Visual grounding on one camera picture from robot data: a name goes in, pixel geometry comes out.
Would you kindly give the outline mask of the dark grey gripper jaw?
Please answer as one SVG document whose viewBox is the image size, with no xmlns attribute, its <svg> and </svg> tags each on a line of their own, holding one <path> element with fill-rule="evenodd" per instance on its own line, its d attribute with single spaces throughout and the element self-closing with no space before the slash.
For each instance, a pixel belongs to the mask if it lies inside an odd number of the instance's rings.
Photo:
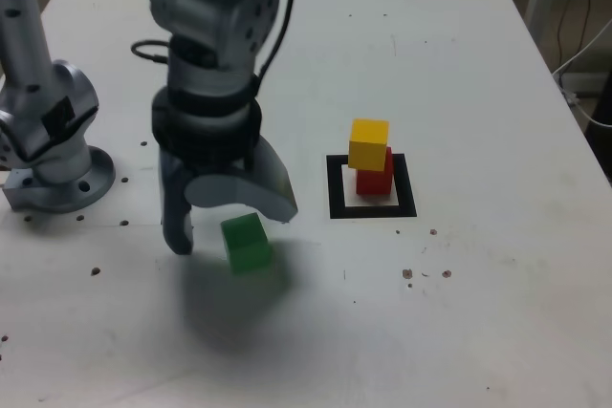
<svg viewBox="0 0 612 408">
<path fill-rule="evenodd" d="M 168 247 L 178 255 L 193 250 L 191 203 L 186 198 L 186 187 L 193 173 L 183 161 L 163 148 L 159 151 L 159 178 L 161 193 L 161 223 Z"/>
</svg>

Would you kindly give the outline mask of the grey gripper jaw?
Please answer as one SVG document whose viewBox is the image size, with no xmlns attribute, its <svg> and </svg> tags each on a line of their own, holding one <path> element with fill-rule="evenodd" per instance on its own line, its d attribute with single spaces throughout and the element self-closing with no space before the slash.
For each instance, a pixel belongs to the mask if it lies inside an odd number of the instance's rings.
<svg viewBox="0 0 612 408">
<path fill-rule="evenodd" d="M 207 167 L 188 183 L 185 196 L 202 208 L 244 204 L 281 223 L 298 211 L 288 171 L 264 138 L 254 147 L 250 169 L 242 160 Z"/>
</svg>

